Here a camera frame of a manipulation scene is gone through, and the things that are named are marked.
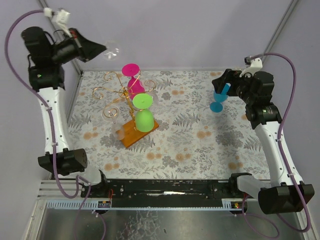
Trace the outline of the blue wine glass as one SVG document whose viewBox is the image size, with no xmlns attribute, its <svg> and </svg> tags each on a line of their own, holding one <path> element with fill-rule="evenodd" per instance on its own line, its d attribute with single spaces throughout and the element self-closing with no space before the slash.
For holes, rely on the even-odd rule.
<svg viewBox="0 0 320 240">
<path fill-rule="evenodd" d="M 216 93 L 213 91 L 214 101 L 210 104 L 210 110 L 214 113 L 220 113 L 223 110 L 223 102 L 228 99 L 227 94 Z"/>
</svg>

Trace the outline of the clear wine glass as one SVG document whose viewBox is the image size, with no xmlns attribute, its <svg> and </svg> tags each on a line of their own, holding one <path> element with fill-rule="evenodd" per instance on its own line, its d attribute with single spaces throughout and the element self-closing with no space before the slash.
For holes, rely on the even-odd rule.
<svg viewBox="0 0 320 240">
<path fill-rule="evenodd" d="M 147 94 L 149 94 L 152 97 L 154 104 L 159 103 L 159 98 L 156 92 L 156 86 L 156 83 L 151 79 L 147 79 L 143 82 L 144 90 Z"/>
<path fill-rule="evenodd" d="M 116 41 L 109 40 L 105 43 L 106 50 L 103 52 L 103 57 L 108 60 L 115 60 L 120 54 L 120 46 Z"/>
<path fill-rule="evenodd" d="M 124 127 L 118 122 L 120 110 L 115 105 L 107 105 L 102 110 L 102 118 L 112 123 L 111 131 L 116 140 L 122 140 L 125 137 Z"/>
</svg>

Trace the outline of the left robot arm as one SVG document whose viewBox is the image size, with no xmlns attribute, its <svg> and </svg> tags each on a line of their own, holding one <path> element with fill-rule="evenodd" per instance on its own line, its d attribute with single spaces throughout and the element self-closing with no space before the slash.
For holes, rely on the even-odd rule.
<svg viewBox="0 0 320 240">
<path fill-rule="evenodd" d="M 63 103 L 65 71 L 63 65 L 78 59 L 84 63 L 94 59 L 107 48 L 83 37 L 70 28 L 59 43 L 50 43 L 46 31 L 32 26 L 21 33 L 34 65 L 28 68 L 29 82 L 39 99 L 45 129 L 44 155 L 38 157 L 43 169 L 62 176 L 84 172 L 88 166 L 83 148 L 74 149 L 68 135 L 67 117 Z"/>
</svg>

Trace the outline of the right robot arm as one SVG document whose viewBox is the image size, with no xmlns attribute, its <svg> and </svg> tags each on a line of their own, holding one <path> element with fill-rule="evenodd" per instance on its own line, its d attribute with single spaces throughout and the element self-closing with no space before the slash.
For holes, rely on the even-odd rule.
<svg viewBox="0 0 320 240">
<path fill-rule="evenodd" d="M 264 214 L 301 212 L 315 194 L 311 184 L 305 184 L 290 156 L 278 108 L 271 102 L 275 86 L 272 74 L 258 71 L 249 76 L 226 69 L 212 80 L 216 93 L 230 85 L 229 97 L 239 97 L 245 103 L 245 114 L 255 131 L 267 160 L 270 182 L 256 179 L 250 173 L 233 173 L 229 178 L 233 191 L 243 192 L 258 200 Z"/>
</svg>

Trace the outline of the pink wine glass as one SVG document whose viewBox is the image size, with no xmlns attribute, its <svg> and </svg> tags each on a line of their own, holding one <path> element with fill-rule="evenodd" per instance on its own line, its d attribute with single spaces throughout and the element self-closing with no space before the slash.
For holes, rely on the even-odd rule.
<svg viewBox="0 0 320 240">
<path fill-rule="evenodd" d="M 122 74 L 126 77 L 130 77 L 130 80 L 127 83 L 127 92 L 131 100 L 137 94 L 145 91 L 142 82 L 137 79 L 140 73 L 140 67 L 135 63 L 128 63 L 122 68 Z"/>
</svg>

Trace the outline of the clear wine glass front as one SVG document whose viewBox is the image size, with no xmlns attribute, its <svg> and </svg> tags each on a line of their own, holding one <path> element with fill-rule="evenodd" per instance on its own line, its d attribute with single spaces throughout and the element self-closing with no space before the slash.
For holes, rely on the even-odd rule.
<svg viewBox="0 0 320 240">
<path fill-rule="evenodd" d="M 115 105 L 107 105 L 102 110 L 102 118 L 112 123 L 111 131 L 116 140 L 122 140 L 125 137 L 124 127 L 118 122 L 120 110 Z"/>
</svg>

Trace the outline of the green wine glass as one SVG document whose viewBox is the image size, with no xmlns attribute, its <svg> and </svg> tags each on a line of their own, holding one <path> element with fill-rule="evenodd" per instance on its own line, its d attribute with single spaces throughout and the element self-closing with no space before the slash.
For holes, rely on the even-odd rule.
<svg viewBox="0 0 320 240">
<path fill-rule="evenodd" d="M 153 98 L 147 93 L 137 94 L 132 103 L 134 107 L 139 109 L 135 114 L 135 126 L 138 131 L 147 133 L 154 128 L 154 116 L 149 110 L 149 107 L 153 104 Z"/>
</svg>

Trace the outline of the floral table mat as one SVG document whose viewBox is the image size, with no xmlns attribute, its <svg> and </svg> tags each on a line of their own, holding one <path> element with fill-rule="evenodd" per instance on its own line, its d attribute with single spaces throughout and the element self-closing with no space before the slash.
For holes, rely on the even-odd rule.
<svg viewBox="0 0 320 240">
<path fill-rule="evenodd" d="M 89 166 L 108 178 L 222 180 L 232 173 L 250 173 L 267 180 L 268 164 L 244 103 L 230 97 L 220 113 L 210 110 L 212 80 L 219 75 L 218 71 L 144 71 L 144 80 L 156 82 L 157 100 L 151 111 L 159 126 L 126 148 L 113 135 L 113 122 L 102 110 L 114 103 L 120 111 L 116 123 L 131 119 L 125 99 L 117 94 L 128 78 L 87 71 L 69 122 L 71 142 L 86 151 Z"/>
</svg>

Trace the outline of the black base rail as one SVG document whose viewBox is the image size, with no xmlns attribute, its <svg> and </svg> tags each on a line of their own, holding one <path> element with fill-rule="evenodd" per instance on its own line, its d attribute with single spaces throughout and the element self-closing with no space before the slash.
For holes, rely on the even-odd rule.
<svg viewBox="0 0 320 240">
<path fill-rule="evenodd" d="M 110 199 L 113 208 L 201 209 L 222 207 L 224 199 L 242 200 L 232 179 L 107 179 L 83 186 L 81 197 Z"/>
</svg>

